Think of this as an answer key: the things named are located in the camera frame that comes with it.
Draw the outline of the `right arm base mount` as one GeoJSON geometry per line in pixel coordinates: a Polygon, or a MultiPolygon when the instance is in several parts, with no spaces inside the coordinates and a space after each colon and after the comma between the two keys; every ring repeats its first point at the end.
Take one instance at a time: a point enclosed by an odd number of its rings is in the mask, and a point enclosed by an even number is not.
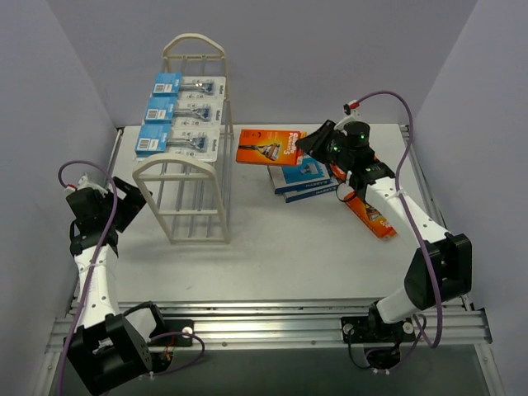
{"type": "Polygon", "coordinates": [[[345,343],[398,343],[416,340],[414,326],[409,319],[392,324],[375,324],[367,316],[345,316],[340,318],[340,323],[345,343]]]}

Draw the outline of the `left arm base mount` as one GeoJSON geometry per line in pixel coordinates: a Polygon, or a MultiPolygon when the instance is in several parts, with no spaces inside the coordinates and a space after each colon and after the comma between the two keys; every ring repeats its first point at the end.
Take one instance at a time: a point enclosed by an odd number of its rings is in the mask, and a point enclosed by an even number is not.
{"type": "MultiPolygon", "coordinates": [[[[150,337],[158,336],[169,332],[194,332],[195,323],[189,318],[170,318],[166,319],[162,327],[157,326],[150,337]]],[[[152,347],[191,347],[192,338],[182,335],[167,336],[158,339],[157,341],[150,341],[149,345],[152,347]]]]}

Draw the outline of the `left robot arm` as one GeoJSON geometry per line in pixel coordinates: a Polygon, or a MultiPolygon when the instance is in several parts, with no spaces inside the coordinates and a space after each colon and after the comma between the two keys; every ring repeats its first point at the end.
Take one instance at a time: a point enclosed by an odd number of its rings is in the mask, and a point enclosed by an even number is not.
{"type": "Polygon", "coordinates": [[[143,209],[140,189],[113,177],[102,187],[83,176],[66,201],[75,215],[70,252],[78,268],[79,311],[64,339],[68,361],[92,395],[153,369],[148,346],[167,334],[158,306],[146,301],[120,312],[116,293],[118,235],[143,209]]]}

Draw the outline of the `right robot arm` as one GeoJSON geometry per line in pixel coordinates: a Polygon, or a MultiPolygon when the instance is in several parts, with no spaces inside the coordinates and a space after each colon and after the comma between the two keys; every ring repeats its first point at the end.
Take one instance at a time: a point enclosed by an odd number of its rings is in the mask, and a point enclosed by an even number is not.
{"type": "Polygon", "coordinates": [[[356,198],[378,210],[415,253],[403,285],[374,304],[366,330],[383,341],[396,323],[471,291],[472,244],[432,219],[401,187],[396,173],[370,146],[370,126],[361,121],[325,121],[298,139],[296,147],[324,165],[334,166],[356,198]]]}

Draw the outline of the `blue Gillette razor blister pack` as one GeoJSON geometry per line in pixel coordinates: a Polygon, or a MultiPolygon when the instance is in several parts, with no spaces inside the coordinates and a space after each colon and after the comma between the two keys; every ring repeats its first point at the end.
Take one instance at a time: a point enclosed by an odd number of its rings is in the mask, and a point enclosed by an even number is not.
{"type": "Polygon", "coordinates": [[[179,100],[219,101],[226,92],[226,77],[182,76],[158,73],[150,92],[152,97],[177,97],[179,100]]]}

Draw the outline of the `orange Gillette Fusion box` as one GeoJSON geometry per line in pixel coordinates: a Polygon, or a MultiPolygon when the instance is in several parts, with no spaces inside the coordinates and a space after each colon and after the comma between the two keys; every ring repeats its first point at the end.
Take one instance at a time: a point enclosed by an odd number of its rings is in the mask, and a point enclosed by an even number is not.
{"type": "Polygon", "coordinates": [[[295,167],[303,152],[296,142],[307,136],[299,130],[242,129],[236,150],[236,162],[252,165],[295,167]]]}

